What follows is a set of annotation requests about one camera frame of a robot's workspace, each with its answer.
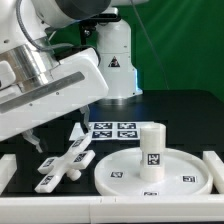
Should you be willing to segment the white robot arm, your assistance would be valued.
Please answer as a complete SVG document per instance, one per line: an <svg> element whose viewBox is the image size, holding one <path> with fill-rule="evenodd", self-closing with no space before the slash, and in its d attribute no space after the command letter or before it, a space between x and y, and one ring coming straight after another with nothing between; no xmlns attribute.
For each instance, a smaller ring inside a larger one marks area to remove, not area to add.
<svg viewBox="0 0 224 224"><path fill-rule="evenodd" d="M0 0L0 142L141 90L116 0Z"/></svg>

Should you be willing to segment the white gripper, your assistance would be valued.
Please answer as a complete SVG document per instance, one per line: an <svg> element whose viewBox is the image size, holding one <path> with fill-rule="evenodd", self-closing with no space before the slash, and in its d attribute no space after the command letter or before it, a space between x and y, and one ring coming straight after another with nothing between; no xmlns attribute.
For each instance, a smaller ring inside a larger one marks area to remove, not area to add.
<svg viewBox="0 0 224 224"><path fill-rule="evenodd" d="M40 139L32 128L80 108L84 133L91 130L88 104L104 98L108 86L98 68L93 48L59 61L50 71L52 81L22 92L18 85L0 90L0 142L22 133L39 153Z"/></svg>

